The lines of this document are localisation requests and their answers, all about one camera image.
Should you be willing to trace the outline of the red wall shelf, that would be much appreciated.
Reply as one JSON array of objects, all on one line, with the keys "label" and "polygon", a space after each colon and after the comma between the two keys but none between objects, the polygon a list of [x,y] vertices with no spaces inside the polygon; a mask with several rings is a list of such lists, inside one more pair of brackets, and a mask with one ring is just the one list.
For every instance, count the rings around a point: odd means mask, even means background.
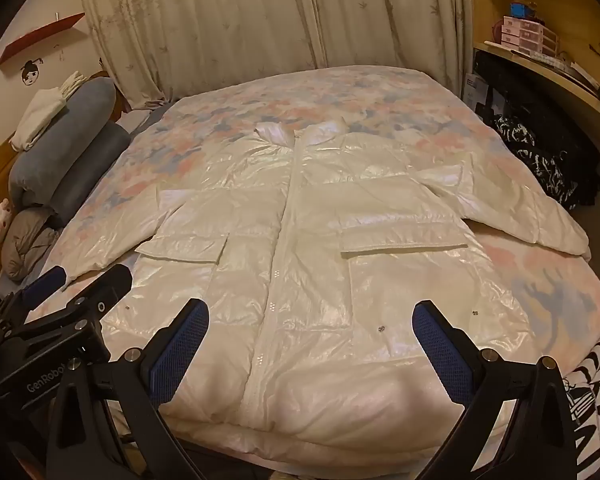
[{"label": "red wall shelf", "polygon": [[76,14],[72,14],[66,16],[65,18],[60,18],[59,20],[50,22],[41,27],[31,30],[27,32],[23,36],[15,39],[6,47],[4,47],[3,52],[0,56],[0,66],[6,63],[8,60],[18,55],[20,52],[26,50],[37,44],[38,42],[50,38],[60,32],[64,32],[82,20],[84,18],[85,13],[80,12]]}]

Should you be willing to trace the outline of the light blue-grey bolster pillow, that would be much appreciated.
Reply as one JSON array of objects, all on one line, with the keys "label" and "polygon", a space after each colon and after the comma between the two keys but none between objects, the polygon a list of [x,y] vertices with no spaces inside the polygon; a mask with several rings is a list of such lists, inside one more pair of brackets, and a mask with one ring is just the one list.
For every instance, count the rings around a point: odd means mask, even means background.
[{"label": "light blue-grey bolster pillow", "polygon": [[117,88],[108,77],[88,80],[29,151],[16,157],[8,192],[17,208],[48,204],[67,172],[109,122]]}]

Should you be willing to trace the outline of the black white patterned garment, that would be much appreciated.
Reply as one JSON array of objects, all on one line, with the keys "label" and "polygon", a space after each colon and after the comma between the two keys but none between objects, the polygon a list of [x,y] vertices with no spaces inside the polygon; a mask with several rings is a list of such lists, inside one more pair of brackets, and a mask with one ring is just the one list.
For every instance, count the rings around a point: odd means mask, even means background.
[{"label": "black white patterned garment", "polygon": [[521,160],[543,191],[565,209],[593,206],[600,192],[600,162],[580,148],[551,148],[515,116],[495,115],[491,122],[506,148]]}]

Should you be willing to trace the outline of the small blue object on boxes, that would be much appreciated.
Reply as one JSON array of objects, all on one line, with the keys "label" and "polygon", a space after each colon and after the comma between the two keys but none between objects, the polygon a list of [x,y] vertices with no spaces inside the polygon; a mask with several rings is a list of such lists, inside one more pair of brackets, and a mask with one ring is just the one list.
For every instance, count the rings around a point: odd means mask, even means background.
[{"label": "small blue object on boxes", "polygon": [[535,4],[532,2],[514,1],[509,5],[509,13],[512,18],[532,20],[536,15]]}]

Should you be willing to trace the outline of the pastel cat pattern bedspread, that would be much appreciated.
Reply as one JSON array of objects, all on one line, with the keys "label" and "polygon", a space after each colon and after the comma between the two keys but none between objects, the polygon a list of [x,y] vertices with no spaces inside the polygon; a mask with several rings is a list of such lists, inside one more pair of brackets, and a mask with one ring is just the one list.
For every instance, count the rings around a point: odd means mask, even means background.
[{"label": "pastel cat pattern bedspread", "polygon": [[[68,226],[86,228],[145,188],[178,184],[200,165],[205,152],[252,133],[258,125],[295,132],[332,122],[428,153],[477,154],[512,180],[545,194],[498,135],[441,84],[416,70],[351,66],[274,76],[182,99],[134,139]],[[588,265],[588,251],[580,257],[567,255],[477,222],[471,231],[524,310],[539,358],[552,356],[563,373],[574,370],[600,339],[600,280]],[[68,277],[67,289],[47,300],[43,312],[61,308],[99,271]],[[385,463],[280,462],[212,450],[307,474],[364,478],[415,470],[439,445]]]}]

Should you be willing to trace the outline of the pink drawer box stack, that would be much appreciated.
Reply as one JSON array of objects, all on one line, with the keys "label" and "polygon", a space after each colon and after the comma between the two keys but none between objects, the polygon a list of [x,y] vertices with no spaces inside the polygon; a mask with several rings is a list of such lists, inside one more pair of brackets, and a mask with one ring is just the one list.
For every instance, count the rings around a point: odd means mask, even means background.
[{"label": "pink drawer box stack", "polygon": [[544,25],[506,16],[501,29],[501,44],[524,52],[539,52],[555,56],[559,39],[556,32]]}]

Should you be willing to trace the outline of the folded white cloth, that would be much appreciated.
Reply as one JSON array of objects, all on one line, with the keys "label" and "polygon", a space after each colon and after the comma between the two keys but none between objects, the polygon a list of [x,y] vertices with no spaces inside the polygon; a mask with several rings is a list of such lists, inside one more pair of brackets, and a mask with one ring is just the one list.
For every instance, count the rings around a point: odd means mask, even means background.
[{"label": "folded white cloth", "polygon": [[66,99],[58,87],[38,90],[9,141],[12,148],[16,152],[29,151],[65,106]]}]

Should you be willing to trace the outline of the grey-brown folded puffer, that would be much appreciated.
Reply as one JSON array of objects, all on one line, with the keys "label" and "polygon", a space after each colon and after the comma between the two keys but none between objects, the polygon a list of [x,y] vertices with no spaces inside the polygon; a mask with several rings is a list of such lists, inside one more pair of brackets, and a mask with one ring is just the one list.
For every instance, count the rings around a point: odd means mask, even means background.
[{"label": "grey-brown folded puffer", "polygon": [[58,232],[50,224],[54,212],[47,207],[31,207],[16,214],[2,246],[2,268],[16,283],[26,278],[55,243]]}]

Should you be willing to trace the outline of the folded cream striped cloth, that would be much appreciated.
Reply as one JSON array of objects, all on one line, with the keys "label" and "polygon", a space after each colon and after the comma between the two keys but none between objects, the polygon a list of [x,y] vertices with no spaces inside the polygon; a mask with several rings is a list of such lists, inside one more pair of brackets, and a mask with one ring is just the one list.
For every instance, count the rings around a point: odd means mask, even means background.
[{"label": "folded cream striped cloth", "polygon": [[60,85],[59,92],[62,98],[68,101],[84,82],[87,82],[87,78],[79,70],[76,70]]}]

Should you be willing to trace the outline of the black white zebra cloth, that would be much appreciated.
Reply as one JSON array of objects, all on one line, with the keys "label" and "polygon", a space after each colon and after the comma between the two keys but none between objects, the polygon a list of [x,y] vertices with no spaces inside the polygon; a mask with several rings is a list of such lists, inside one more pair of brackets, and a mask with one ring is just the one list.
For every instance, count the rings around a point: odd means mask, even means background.
[{"label": "black white zebra cloth", "polygon": [[600,470],[600,339],[584,360],[564,377],[576,441],[577,478]]}]

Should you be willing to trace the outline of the pink white plush toy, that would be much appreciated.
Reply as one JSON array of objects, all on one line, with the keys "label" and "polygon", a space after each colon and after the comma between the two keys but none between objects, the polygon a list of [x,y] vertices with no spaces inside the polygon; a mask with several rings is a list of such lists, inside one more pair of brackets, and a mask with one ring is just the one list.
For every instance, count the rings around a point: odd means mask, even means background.
[{"label": "pink white plush toy", "polygon": [[8,198],[4,198],[0,203],[0,244],[4,242],[12,218],[14,218],[14,207]]}]

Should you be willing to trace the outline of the dark grey bolster pillow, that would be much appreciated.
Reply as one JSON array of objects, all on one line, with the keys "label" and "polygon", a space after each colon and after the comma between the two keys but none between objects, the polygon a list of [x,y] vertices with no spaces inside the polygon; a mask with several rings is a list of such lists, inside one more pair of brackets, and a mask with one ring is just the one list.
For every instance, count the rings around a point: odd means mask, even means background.
[{"label": "dark grey bolster pillow", "polygon": [[69,169],[48,205],[52,225],[64,228],[84,204],[100,178],[128,148],[131,137],[121,126],[107,122]]}]

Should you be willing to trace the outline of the girl face wall sticker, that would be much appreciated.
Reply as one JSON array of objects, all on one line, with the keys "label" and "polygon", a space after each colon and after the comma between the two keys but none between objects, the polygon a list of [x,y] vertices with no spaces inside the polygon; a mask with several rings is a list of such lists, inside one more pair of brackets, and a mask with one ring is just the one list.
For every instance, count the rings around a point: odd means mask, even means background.
[{"label": "girl face wall sticker", "polygon": [[24,63],[21,69],[21,81],[26,87],[32,86],[40,76],[40,66],[44,64],[42,58],[29,60]]}]

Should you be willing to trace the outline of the white shiny puffer jacket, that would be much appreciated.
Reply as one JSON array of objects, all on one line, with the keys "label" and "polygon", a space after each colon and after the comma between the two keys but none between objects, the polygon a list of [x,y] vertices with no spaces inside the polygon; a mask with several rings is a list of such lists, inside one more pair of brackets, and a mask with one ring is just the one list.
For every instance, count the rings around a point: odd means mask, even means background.
[{"label": "white shiny puffer jacket", "polygon": [[187,300],[210,330],[164,416],[185,439],[280,462],[385,463],[438,446],[460,410],[416,341],[429,299],[477,344],[540,354],[473,223],[576,257],[585,232],[474,153],[438,155],[341,122],[261,124],[145,188],[50,254],[69,278],[135,252],[105,320],[114,354]]}]

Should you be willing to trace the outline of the cream patterned curtain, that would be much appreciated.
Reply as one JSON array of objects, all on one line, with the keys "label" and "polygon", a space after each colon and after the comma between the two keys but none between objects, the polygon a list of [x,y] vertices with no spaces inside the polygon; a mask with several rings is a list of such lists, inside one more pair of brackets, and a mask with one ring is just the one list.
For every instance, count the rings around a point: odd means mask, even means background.
[{"label": "cream patterned curtain", "polygon": [[134,106],[347,65],[420,70],[453,92],[472,63],[471,0],[81,0]]}]

